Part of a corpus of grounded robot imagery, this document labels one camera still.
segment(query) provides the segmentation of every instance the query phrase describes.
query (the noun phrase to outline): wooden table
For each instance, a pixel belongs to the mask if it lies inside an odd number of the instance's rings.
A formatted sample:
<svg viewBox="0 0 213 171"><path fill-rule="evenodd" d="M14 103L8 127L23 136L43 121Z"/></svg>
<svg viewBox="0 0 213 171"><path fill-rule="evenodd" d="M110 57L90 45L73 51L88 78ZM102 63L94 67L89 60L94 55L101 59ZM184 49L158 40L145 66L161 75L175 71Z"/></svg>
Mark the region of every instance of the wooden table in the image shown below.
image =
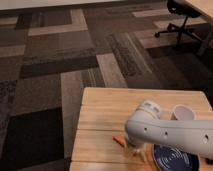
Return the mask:
<svg viewBox="0 0 213 171"><path fill-rule="evenodd" d="M207 21L212 25L209 34L203 41L198 51L198 55L202 56L213 37L213 0L185 0L185 1L189 6L191 6L195 10L199 11L203 16L205 16Z"/></svg>
<svg viewBox="0 0 213 171"><path fill-rule="evenodd" d="M127 118L140 102L147 99L161 105L164 119L171 118L172 109L177 104L190 106L197 113L196 119L213 119L212 108L205 94L199 91L86 88L70 170L157 170L151 144L143 147L144 159L141 160L112 140L112 136L123 135ZM204 159L200 163L201 170L213 170Z"/></svg>

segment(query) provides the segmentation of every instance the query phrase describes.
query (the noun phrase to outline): wooden plank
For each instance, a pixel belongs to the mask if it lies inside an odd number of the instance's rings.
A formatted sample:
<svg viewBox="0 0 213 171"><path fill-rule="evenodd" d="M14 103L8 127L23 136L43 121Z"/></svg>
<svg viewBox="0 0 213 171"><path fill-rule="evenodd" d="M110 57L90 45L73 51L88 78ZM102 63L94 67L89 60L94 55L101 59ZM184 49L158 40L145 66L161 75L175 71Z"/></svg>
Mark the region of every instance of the wooden plank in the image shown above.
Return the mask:
<svg viewBox="0 0 213 171"><path fill-rule="evenodd" d="M150 144L144 145L142 157L135 156L132 149L122 148L112 139L113 136L123 135L121 131L78 130L72 160L95 163L154 164Z"/></svg>
<svg viewBox="0 0 213 171"><path fill-rule="evenodd" d="M150 165L72 162L70 171L141 171L152 170Z"/></svg>
<svg viewBox="0 0 213 171"><path fill-rule="evenodd" d="M111 167L112 169L124 167L126 170L131 171L129 169L131 166L137 166L138 169L142 170L157 170L152 158L153 146L144 144L140 149L141 155L134 155L132 149L122 148L112 140L113 136L122 135L123 132L119 131L78 130L72 160L74 163L78 162L79 165L73 166L73 170L83 171L85 165L89 163L91 164L90 169L95 167L95 170L97 169L96 167L100 170ZM213 165L207 165L205 159L200 158L201 171L210 171L212 169Z"/></svg>
<svg viewBox="0 0 213 171"><path fill-rule="evenodd" d="M193 110L212 111L205 94L201 91L86 88L82 105L117 109L127 106L136 108L144 100L153 100L164 110L172 110L175 105L184 104Z"/></svg>
<svg viewBox="0 0 213 171"><path fill-rule="evenodd" d="M82 106L78 129L123 131L125 122L135 109L133 106L125 106L121 109ZM195 113L196 120L213 120L212 111L195 111ZM171 117L172 110L164 110L162 119L170 120Z"/></svg>

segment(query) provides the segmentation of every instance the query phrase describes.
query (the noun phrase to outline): orange object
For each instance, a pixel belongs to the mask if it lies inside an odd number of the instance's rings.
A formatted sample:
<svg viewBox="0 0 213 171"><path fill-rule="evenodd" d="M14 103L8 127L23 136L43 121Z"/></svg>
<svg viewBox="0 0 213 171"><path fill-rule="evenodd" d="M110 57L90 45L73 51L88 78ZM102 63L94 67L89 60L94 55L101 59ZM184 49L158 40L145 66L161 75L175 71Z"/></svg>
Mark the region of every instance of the orange object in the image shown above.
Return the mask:
<svg viewBox="0 0 213 171"><path fill-rule="evenodd" d="M120 144L122 147L126 147L126 141L123 136L113 136L113 140Z"/></svg>

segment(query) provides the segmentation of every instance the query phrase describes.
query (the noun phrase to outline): chair wheel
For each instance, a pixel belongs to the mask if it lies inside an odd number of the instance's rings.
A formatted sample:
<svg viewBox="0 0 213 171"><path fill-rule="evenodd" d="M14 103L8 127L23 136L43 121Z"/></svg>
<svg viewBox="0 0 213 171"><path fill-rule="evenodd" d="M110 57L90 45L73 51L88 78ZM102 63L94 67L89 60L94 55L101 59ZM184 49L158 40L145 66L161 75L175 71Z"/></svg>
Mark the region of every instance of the chair wheel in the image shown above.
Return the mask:
<svg viewBox="0 0 213 171"><path fill-rule="evenodd" d="M159 38L160 37L160 33L155 33L155 37Z"/></svg>

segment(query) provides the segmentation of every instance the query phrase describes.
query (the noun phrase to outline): chair leg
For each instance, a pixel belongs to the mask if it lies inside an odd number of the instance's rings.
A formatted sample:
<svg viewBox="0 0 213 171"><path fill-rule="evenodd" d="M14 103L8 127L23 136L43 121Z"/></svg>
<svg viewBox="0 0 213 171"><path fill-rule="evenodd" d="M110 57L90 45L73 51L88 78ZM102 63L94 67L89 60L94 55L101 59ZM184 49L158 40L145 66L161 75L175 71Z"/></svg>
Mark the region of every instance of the chair leg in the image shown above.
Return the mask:
<svg viewBox="0 0 213 171"><path fill-rule="evenodd" d="M189 37L191 37L192 39L199 41L200 43L203 42L196 34L190 33L188 31L185 31L184 33Z"/></svg>

